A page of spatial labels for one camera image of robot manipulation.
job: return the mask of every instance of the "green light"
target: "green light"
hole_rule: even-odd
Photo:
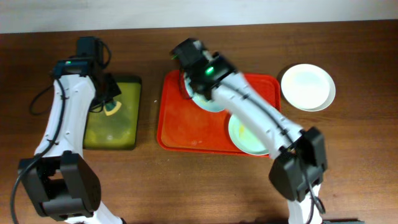
[[[210,67],[206,69],[206,75],[211,75],[214,72],[214,67]]]

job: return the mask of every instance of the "white wall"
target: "white wall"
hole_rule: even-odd
[[[0,33],[398,19],[398,0],[0,0]]]

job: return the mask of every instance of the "yellow object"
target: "yellow object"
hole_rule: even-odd
[[[108,107],[104,106],[104,112],[106,116],[111,116],[114,115],[122,106],[122,103],[120,103],[119,101],[113,101],[112,103],[114,103],[113,109],[108,111]]]
[[[136,131],[141,94],[141,80],[118,82],[122,94],[115,96],[113,115],[105,111],[89,113],[83,141],[85,149],[133,149],[136,144]]]

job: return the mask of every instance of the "wooden table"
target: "wooden table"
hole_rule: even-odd
[[[398,222],[398,21],[372,21],[0,35],[0,223],[11,222],[18,161],[32,156],[47,124],[48,115],[31,116],[28,105],[84,35],[101,37],[113,51],[108,71],[142,77],[135,150],[84,152],[103,201],[128,223],[239,223],[289,214],[268,180],[271,160],[172,152],[156,142],[163,78],[176,69],[169,51],[187,37],[244,72],[276,77],[293,63],[328,71],[337,89],[329,108],[309,113],[282,101],[286,117],[326,137],[323,217]],[[48,94],[38,106],[51,101]],[[21,186],[16,206],[21,223],[54,223],[36,214]]]

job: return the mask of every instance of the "white arm segment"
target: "white arm segment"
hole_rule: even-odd
[[[89,77],[79,75],[63,75],[60,79],[66,94],[65,113],[63,123],[57,140],[44,157],[61,156],[64,151],[79,153],[83,157],[83,137],[85,133],[87,112],[91,101],[95,95],[95,87]],[[52,140],[52,136],[58,125],[62,100],[62,91],[57,81],[54,81],[54,99],[51,107],[51,113],[44,137],[36,148],[35,154],[42,152]],[[122,224],[119,217],[114,216],[101,202],[94,216],[73,217],[66,220],[67,223],[93,223],[93,224]]]
[[[281,130],[270,119],[267,113],[248,100],[247,97],[243,97],[241,93],[267,110],[281,124],[282,129],[287,130],[287,134],[293,142],[301,136],[300,131],[303,127],[293,123],[267,103],[253,90],[240,72],[228,75],[222,79],[221,85],[218,88],[213,89],[211,96],[214,101],[229,110],[230,113],[236,115],[245,127],[249,128],[266,149],[269,150],[269,157],[276,159],[280,154],[279,148],[281,146],[288,148],[292,143],[281,134]],[[318,195],[320,185],[315,186],[313,189],[316,195]],[[288,207],[290,224],[306,223],[311,209],[310,194],[308,193],[302,202],[288,200]],[[320,224],[321,222],[322,218],[319,211],[314,207],[311,224]]]

